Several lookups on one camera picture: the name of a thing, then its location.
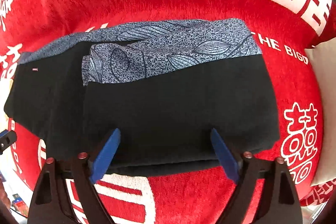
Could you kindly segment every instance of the red and white patterned fabric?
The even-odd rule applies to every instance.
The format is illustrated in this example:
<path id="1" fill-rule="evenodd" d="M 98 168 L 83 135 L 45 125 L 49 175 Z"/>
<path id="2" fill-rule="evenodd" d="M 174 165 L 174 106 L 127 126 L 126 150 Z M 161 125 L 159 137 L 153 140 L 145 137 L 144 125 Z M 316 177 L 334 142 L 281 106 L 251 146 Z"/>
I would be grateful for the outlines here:
<path id="1" fill-rule="evenodd" d="M 332 0 L 0 0 L 0 7 L 1 78 L 13 77 L 20 53 L 74 32 L 135 21 L 244 20 L 263 51 L 279 110 L 281 140 L 257 156 L 283 156 L 299 198 L 312 191 L 323 116 L 304 48 L 336 36 Z M 18 135 L 11 147 L 17 175 L 33 189 L 48 148 L 18 123 L 10 120 L 9 127 Z M 67 185 L 75 212 L 85 223 L 71 181 Z M 151 178 L 108 175 L 96 185 L 115 221 L 127 224 L 215 223 L 234 187 L 221 168 Z M 262 182 L 245 223 L 253 218 L 261 188 Z"/>

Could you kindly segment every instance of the red bedspread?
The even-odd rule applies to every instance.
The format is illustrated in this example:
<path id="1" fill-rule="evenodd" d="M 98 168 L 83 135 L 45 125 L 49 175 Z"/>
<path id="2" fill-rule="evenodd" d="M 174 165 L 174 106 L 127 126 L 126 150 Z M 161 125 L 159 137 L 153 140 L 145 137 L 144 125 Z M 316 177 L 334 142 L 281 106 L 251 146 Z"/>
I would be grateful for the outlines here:
<path id="1" fill-rule="evenodd" d="M 311 192 L 322 145 L 323 116 L 304 48 L 335 36 L 336 11 L 331 0 L 0 0 L 0 4 L 2 78 L 13 77 L 20 53 L 35 51 L 74 32 L 134 21 L 244 20 L 263 51 L 279 110 L 281 140 L 258 157 L 273 160 L 283 156 L 299 197 Z M 9 123 L 18 134 L 11 147 L 17 174 L 33 189 L 48 148 L 19 124 Z M 253 217 L 261 186 L 260 182 L 246 223 Z M 213 168 L 148 179 L 110 175 L 96 188 L 117 223 L 212 224 L 234 185 L 221 168 Z M 81 216 L 76 193 L 70 192 Z"/>

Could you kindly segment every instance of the blue pad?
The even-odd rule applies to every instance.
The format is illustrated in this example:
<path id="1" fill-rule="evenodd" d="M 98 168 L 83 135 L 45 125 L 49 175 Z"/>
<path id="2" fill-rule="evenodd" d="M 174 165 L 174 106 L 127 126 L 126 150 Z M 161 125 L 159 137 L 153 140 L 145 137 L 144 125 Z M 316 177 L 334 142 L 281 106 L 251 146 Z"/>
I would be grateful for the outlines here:
<path id="1" fill-rule="evenodd" d="M 98 180 L 103 178 L 115 153 L 117 152 L 119 144 L 120 130 L 117 128 L 113 131 L 103 149 L 99 152 L 97 158 L 92 163 L 92 174 L 89 178 L 92 184 L 95 184 Z"/>
<path id="2" fill-rule="evenodd" d="M 225 145 L 223 139 L 214 128 L 211 130 L 211 143 L 218 157 L 219 163 L 224 169 L 226 176 L 238 183 L 239 180 L 239 165 L 228 147 Z"/>

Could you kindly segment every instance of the black garment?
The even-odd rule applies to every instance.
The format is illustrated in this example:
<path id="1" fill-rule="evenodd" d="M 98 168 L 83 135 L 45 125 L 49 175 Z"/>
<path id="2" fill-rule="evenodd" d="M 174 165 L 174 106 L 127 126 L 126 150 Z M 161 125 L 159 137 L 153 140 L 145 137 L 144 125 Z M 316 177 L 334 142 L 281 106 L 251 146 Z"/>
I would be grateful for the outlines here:
<path id="1" fill-rule="evenodd" d="M 113 128 L 120 146 L 110 172 L 163 175 L 219 165 L 210 131 L 241 152 L 279 139 L 278 110 L 262 55 L 221 59 L 130 83 L 89 82 L 85 148 Z"/>
<path id="2" fill-rule="evenodd" d="M 81 42 L 17 67 L 5 112 L 44 139 L 48 157 L 66 160 L 91 151 L 118 127 L 121 143 L 108 173 L 167 175 L 219 165 L 211 128 L 241 151 L 269 149 L 279 139 L 262 55 L 85 88 L 81 61 L 91 45 Z"/>

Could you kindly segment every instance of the folded garment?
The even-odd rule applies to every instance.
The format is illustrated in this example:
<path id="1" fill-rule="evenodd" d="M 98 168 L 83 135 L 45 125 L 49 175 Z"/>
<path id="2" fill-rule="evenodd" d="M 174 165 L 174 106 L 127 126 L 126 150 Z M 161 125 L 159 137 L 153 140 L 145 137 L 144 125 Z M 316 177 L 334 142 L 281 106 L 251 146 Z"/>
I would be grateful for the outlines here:
<path id="1" fill-rule="evenodd" d="M 75 39 L 69 48 L 59 39 L 26 54 L 7 115 L 44 139 L 47 156 L 58 160 L 91 151 L 119 128 L 109 173 L 218 166 L 212 128 L 241 152 L 271 148 L 279 139 L 277 104 L 244 22 L 172 22 L 128 24 L 103 39 L 110 29 L 102 29 L 90 42 Z"/>

